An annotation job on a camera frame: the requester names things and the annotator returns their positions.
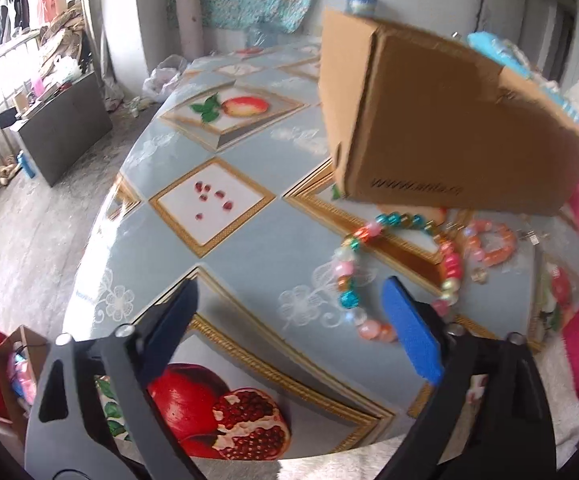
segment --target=gold frame pattern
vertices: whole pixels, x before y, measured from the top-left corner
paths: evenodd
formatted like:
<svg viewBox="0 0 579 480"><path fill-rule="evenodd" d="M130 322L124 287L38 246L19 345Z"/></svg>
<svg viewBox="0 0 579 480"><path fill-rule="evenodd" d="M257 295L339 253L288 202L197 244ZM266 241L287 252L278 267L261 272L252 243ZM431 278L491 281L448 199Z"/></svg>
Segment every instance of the gold frame pattern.
<svg viewBox="0 0 579 480"><path fill-rule="evenodd" d="M245 364L248 368L261 375L266 380L277 384L283 390L292 393L299 399L305 400L322 410L359 425L340 444L338 444L338 446L334 447L334 449L330 451L331 453L351 449L367 436L378 423L378 419L375 416L367 415L367 413L345 406L337 400L329 399L307 386L304 386L304 384L293 380L288 375L279 372L276 368L268 365L265 361L258 359L258 357L238 346L232 339L221 333L200 314L194 315L189 323L188 330L196 330L201 333L212 343L220 347L227 355Z"/></svg>
<svg viewBox="0 0 579 480"><path fill-rule="evenodd" d="M332 161L328 159L287 191L287 203L307 213L329 229L346 235L365 224L361 218L335 208L316 196L316 192L333 182ZM392 234L380 237L369 248L389 267L406 275L412 282L440 295L442 276L438 264L441 254L422 250Z"/></svg>
<svg viewBox="0 0 579 480"><path fill-rule="evenodd" d="M194 101L197 101L197 100L202 99L202 98L207 98L210 95L213 95L215 93L220 92L221 90L224 90L227 88L233 88L233 87L242 89L244 91L256 92L256 94L259 94L263 97L267 97L270 99L276 99L279 101L284 101L289 106L289 108L286 110L281 110L281 111L276 111L276 112L274 112L274 111L265 112L264 114L252 117L250 121L243 121L241 124L237 124L236 126L232 126L231 128L227 128L226 130L219 130L218 128L214 127L212 124L204 123L202 121L197 121L197 120L193 120L193 119L189 119L189 118L180 118L176 115L177 110L179 110L180 108L188 107ZM285 97L285 96L274 94L273 92L269 92L268 90L265 90L262 88L258 88L258 87L254 88L254 87L250 87L250 86L236 86L236 82L231 82L231 83L226 83L226 84L223 84L220 86L216 86L216 87L209 89L205 92L197 94L194 97L190 97L189 99L183 101L182 103L175 105L175 107L171 108L170 110L167 110L163 115L160 116L160 118L163 121L167 122L168 124L171 124L175 128L183 131L183 133L187 134L188 136L192 136L193 140L199 141L200 139L198 139L198 137L193 135L192 132L188 132L184 128L185 124L189 124L191 126L201 128L202 130L205 130L206 132L208 132L210 134L222 136L225 134L229 134L235 130L239 130L240 128L246 128L247 126L251 126L252 128L256 128L260 124L267 124L269 120L273 120L277 117L284 116L285 114L291 113L295 110L298 110L298 108L301 108L304 106L305 106L305 104L301 103L300 101L296 101L295 99L290 99L290 98Z"/></svg>
<svg viewBox="0 0 579 480"><path fill-rule="evenodd" d="M123 206L125 206L125 217L133 208L141 203L140 197L122 174L117 174L116 180L114 181L114 187L116 189L114 198L120 198L122 200L122 205L108 213L108 220L115 220L122 211Z"/></svg>
<svg viewBox="0 0 579 480"><path fill-rule="evenodd" d="M456 316L454 323L464 326L470 331L470 333L476 336L485 337L487 339L498 339L493 332L490 332L478 323L472 321L468 317L461 316L460 314ZM434 393L434 386L428 382L423 384L423 387L418 391L418 394L416 394L416 398L410 404L410 407L407 408L407 415L412 418L417 418L423 411L423 408L425 407L425 404L427 404L432 393Z"/></svg>
<svg viewBox="0 0 579 480"><path fill-rule="evenodd" d="M234 178L237 178L245 185L251 187L255 192L262 195L262 200L256 202L252 207L247 209L242 215L240 215L236 220L234 220L231 224L229 224L226 228L218 232L211 240L209 240L206 244L200 245L195 238L189 234L189 232L180 225L176 219L167 211L167 209L160 204L159 200L169 193L172 189L179 186L181 183L185 182L187 179L191 178L195 174L197 174L200 170L211 166L212 164L218 164L221 168L223 168L227 173L231 174ZM230 234L236 231L241 225L245 224L250 218L252 218L256 213L261 211L266 205L268 205L272 200L276 198L276 195L269 191L268 189L264 188L260 184L254 182L251 178L246 176L244 173L236 170L233 166L226 163L221 158L216 156L206 160L201 165L195 167L193 170L185 173L182 177L176 179L172 182L169 186L167 186L162 191L159 191L156 195L149 199L149 203L152 207L156 210L159 214L160 218L164 220L164 222L169 225L169 227L178 235L178 237L198 256L202 258L205 256L209 251L211 251L214 247L216 247L220 242L222 242L225 238L227 238Z"/></svg>
<svg viewBox="0 0 579 480"><path fill-rule="evenodd" d="M258 333L260 333L262 339L269 343L269 345L273 346L283 355L287 356L293 362L300 365L301 368L310 373L322 384L341 394L343 397L348 398L359 407L361 407L362 410L367 412L369 416L373 417L376 423L374 427L363 436L363 438L366 436L370 436L370 438L380 436L380 434L383 433L394 422L394 420L396 420L397 413L384 408L373 400L367 399L367 397L359 394L357 391L351 389L347 384L344 384L343 382L334 378L330 373L311 362L304 354L288 345L272 329L268 328L256 316L251 314L242 303L240 303L230 292L228 292L215 279L215 277L212 276L207 271L207 269L202 266L196 266L192 268L183 277L181 277L179 280L176 280L176 282L170 286L166 292L160 295L157 300L153 301L149 306L146 306L143 310L141 310L134 322L137 322L137 320L140 319L140 317L147 311L147 309L149 309L151 305L166 301L169 295L176 289L176 286L180 283L180 281L185 279L192 280L194 278L202 279L212 290L214 290L218 295L233 305L238 314L246 319L253 327L255 327Z"/></svg>

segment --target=pink bead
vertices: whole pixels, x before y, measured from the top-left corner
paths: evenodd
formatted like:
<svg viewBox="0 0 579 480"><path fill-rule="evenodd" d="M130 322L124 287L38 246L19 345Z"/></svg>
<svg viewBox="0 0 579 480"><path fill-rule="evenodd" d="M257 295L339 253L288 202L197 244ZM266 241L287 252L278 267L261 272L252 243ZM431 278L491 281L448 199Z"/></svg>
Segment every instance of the pink bead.
<svg viewBox="0 0 579 480"><path fill-rule="evenodd" d="M374 319L368 319L359 326L359 335L363 339L376 339L380 335L380 323Z"/></svg>
<svg viewBox="0 0 579 480"><path fill-rule="evenodd" d="M369 232L369 236L371 236L372 238L374 236L378 236L381 234L383 228L381 226L381 224L379 224L378 222L376 222L375 220L372 220L369 224L367 224L365 226L367 228L367 232Z"/></svg>
<svg viewBox="0 0 579 480"><path fill-rule="evenodd" d="M447 254L443 260L445 268L454 267L460 265L460 256L456 253Z"/></svg>
<svg viewBox="0 0 579 480"><path fill-rule="evenodd" d="M451 254L454 252L454 244L452 242L442 242L441 253Z"/></svg>
<svg viewBox="0 0 579 480"><path fill-rule="evenodd" d="M336 278L341 276L352 276L354 274L354 264L352 262L336 262L333 267Z"/></svg>
<svg viewBox="0 0 579 480"><path fill-rule="evenodd" d="M398 336L396 335L396 330L394 330L394 327L390 324L384 324L381 326L378 340L382 341L383 343L398 341Z"/></svg>
<svg viewBox="0 0 579 480"><path fill-rule="evenodd" d="M463 278L463 269L461 267L452 267L447 269L445 272L445 279L447 278L458 278L459 280Z"/></svg>
<svg viewBox="0 0 579 480"><path fill-rule="evenodd" d="M447 316L449 312L449 303L445 300L434 300L431 302L432 308L436 311L439 316Z"/></svg>
<svg viewBox="0 0 579 480"><path fill-rule="evenodd" d="M474 257L474 260L480 262L485 257L485 251L481 248L474 249L472 250L472 256Z"/></svg>

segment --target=table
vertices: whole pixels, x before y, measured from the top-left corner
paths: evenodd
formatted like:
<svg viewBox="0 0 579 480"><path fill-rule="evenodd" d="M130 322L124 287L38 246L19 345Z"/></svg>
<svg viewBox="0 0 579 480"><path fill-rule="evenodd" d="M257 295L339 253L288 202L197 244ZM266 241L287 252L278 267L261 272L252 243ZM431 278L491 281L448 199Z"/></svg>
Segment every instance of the table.
<svg viewBox="0 0 579 480"><path fill-rule="evenodd" d="M333 251L381 209L334 196L318 56L319 45L303 41L190 65L118 174L64 318L76 339L105 336L196 278L198 316L172 362L210 368L231 391L269 394L291 427L283 458L400 434L431 391L398 343L361 339L337 304ZM243 94L255 99L239 101ZM234 119L224 113L231 105L257 115ZM579 306L575 224L564 208L553 218L450 210L445 226L455 232L471 218L530 236L485 284L470 279L477 264L466 262L457 321L481 336L524 333L538 349L557 324L554 267L567 272ZM362 257L362 303L380 318L381 284L393 274L431 302L439 261L421 232L390 237Z"/></svg>

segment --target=pomegranate print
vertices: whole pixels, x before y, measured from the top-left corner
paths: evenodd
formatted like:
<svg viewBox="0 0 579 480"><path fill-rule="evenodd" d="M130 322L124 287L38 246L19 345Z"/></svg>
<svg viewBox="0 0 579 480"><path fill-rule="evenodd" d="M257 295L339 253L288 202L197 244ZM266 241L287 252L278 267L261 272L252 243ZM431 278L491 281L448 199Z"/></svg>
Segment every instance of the pomegranate print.
<svg viewBox="0 0 579 480"><path fill-rule="evenodd" d="M213 408L219 434L213 448L228 460L276 460L291 436L276 402L255 388L224 394Z"/></svg>
<svg viewBox="0 0 579 480"><path fill-rule="evenodd" d="M147 387L163 420L179 442L192 436L216 434L212 407L229 388L213 371L200 365L168 364Z"/></svg>

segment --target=teal bead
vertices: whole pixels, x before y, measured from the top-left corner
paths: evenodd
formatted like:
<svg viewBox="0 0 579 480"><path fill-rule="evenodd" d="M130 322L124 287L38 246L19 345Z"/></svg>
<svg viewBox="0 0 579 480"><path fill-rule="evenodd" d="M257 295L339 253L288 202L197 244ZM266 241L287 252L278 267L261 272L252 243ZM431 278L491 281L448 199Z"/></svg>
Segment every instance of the teal bead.
<svg viewBox="0 0 579 480"><path fill-rule="evenodd" d="M359 306L359 296L353 290L343 292L339 297L339 301L345 308L354 308Z"/></svg>
<svg viewBox="0 0 579 480"><path fill-rule="evenodd" d="M414 229L422 229L425 227L426 221L425 218L421 215L414 215L412 216L412 228Z"/></svg>
<svg viewBox="0 0 579 480"><path fill-rule="evenodd" d="M391 225L391 227L398 227L400 223L401 223L400 213L397 212L391 213L391 215L389 216L389 224Z"/></svg>

